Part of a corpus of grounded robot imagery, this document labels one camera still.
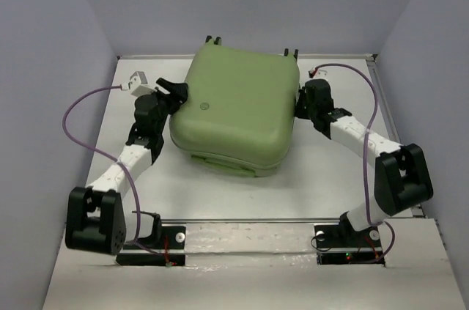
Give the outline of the green hard-shell suitcase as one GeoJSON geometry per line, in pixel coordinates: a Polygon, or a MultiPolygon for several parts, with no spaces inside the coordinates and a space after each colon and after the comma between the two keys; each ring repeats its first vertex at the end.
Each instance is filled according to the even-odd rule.
{"type": "Polygon", "coordinates": [[[173,143],[214,169],[244,177],[275,174],[292,138],[298,52],[245,51],[208,36],[185,82],[188,100],[169,121],[173,143]]]}

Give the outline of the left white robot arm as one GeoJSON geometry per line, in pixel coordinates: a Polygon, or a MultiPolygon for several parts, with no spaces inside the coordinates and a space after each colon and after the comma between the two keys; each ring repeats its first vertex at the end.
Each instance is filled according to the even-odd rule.
{"type": "Polygon", "coordinates": [[[159,78],[151,87],[143,72],[134,73],[128,82],[113,85],[109,90],[129,92],[135,97],[134,123],[118,157],[74,137],[62,118],[62,130],[71,141],[102,155],[112,164],[86,187],[71,190],[67,203],[64,242],[68,249],[98,254],[117,255],[126,244],[153,248],[162,239],[162,229],[154,223],[141,225],[141,207],[136,180],[159,157],[163,130],[167,119],[188,101],[188,85],[159,78]],[[136,232],[127,241],[122,197],[132,192],[136,207],[136,232]]]}

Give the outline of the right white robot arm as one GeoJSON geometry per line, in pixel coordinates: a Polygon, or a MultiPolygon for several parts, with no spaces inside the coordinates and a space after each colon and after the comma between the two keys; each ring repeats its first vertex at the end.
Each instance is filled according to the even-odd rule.
{"type": "Polygon", "coordinates": [[[348,110],[335,107],[326,80],[312,79],[300,88],[295,116],[310,120],[315,130],[360,157],[362,167],[374,169],[373,191],[366,193],[364,203],[340,216],[332,231],[325,233],[327,239],[353,246],[364,230],[433,197],[424,151],[416,144],[386,139],[348,110]]]}

